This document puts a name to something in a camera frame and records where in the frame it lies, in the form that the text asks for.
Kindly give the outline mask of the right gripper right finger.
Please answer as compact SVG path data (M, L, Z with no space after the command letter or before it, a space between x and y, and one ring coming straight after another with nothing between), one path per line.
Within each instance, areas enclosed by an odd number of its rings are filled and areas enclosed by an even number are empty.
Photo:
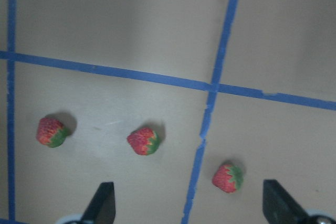
M275 179L265 179L262 191L263 214L270 224L306 223L307 212Z

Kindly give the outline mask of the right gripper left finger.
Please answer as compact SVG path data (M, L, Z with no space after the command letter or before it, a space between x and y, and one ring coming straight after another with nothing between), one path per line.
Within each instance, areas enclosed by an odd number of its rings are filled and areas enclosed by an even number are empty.
M101 183L80 221L82 223L113 224L116 216L115 203L114 183Z

